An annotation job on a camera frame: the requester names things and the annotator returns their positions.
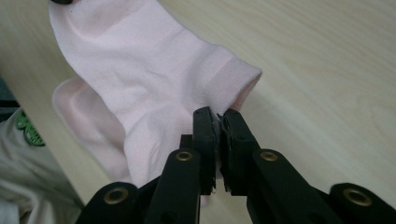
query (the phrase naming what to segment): wood grain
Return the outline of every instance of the wood grain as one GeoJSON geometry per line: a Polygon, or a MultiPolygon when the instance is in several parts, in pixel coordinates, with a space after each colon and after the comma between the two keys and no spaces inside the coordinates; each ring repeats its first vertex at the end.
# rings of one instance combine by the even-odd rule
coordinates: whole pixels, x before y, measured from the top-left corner
{"type": "Polygon", "coordinates": [[[162,0],[186,27],[259,66],[242,113],[324,191],[353,182],[396,205],[393,1],[162,0]]]}
{"type": "MultiPolygon", "coordinates": [[[[396,206],[394,1],[161,3],[202,39],[262,69],[242,109],[262,147],[282,152],[319,189],[353,182],[396,206]]],[[[0,74],[87,202],[109,180],[51,107],[54,88],[76,74],[58,50],[47,10],[44,0],[2,2],[0,74]]],[[[227,206],[224,197],[203,209],[204,223],[245,206],[240,199],[227,206]]],[[[233,218],[248,219],[229,215],[220,223],[233,218]]]]}

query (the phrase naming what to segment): brass rivet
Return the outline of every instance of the brass rivet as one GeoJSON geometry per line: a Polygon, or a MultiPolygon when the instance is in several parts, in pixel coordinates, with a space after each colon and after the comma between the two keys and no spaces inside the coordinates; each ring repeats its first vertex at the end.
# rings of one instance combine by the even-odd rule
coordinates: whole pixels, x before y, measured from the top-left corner
{"type": "Polygon", "coordinates": [[[352,203],[360,206],[370,206],[373,202],[369,196],[358,189],[344,189],[344,196],[352,203]]]}
{"type": "Polygon", "coordinates": [[[176,159],[179,161],[189,161],[192,159],[192,154],[190,152],[182,151],[176,154],[176,159]]]}
{"type": "Polygon", "coordinates": [[[117,204],[124,201],[127,197],[128,190],[126,188],[114,188],[106,193],[104,200],[107,204],[117,204]]]}
{"type": "Polygon", "coordinates": [[[277,155],[275,153],[269,152],[269,151],[262,152],[262,154],[260,154],[260,156],[266,161],[276,161],[277,160],[277,155]]]}

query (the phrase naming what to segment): sock cuff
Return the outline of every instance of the sock cuff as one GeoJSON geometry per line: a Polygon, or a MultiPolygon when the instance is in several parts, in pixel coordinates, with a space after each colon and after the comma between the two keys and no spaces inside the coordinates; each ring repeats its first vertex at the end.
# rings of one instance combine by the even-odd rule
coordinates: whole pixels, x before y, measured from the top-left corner
{"type": "Polygon", "coordinates": [[[262,70],[232,57],[204,88],[205,99],[215,114],[239,110],[259,81],[262,70]]]}

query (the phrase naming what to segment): pink sock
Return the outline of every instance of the pink sock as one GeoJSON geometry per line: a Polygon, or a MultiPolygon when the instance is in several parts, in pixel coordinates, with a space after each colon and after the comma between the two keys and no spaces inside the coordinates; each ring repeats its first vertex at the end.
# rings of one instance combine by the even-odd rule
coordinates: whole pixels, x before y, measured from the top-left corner
{"type": "Polygon", "coordinates": [[[123,151],[125,131],[97,92],[74,77],[59,85],[52,99],[58,115],[111,180],[132,182],[123,151]]]}
{"type": "Polygon", "coordinates": [[[238,109],[260,77],[155,0],[50,3],[49,14],[64,57],[120,121],[138,187],[161,174],[180,135],[191,133],[195,109],[238,109]]]}

